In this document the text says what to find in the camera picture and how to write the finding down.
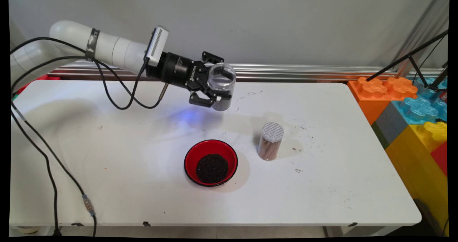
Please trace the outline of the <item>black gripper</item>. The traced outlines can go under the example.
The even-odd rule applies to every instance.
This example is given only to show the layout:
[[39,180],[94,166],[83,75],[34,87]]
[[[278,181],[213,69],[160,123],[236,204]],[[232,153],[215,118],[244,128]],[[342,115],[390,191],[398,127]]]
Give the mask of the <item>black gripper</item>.
[[211,89],[208,86],[210,67],[205,64],[224,63],[219,56],[203,51],[200,61],[174,53],[162,53],[157,66],[147,66],[146,75],[164,83],[188,89],[189,103],[213,109],[228,109],[232,100],[232,88]]

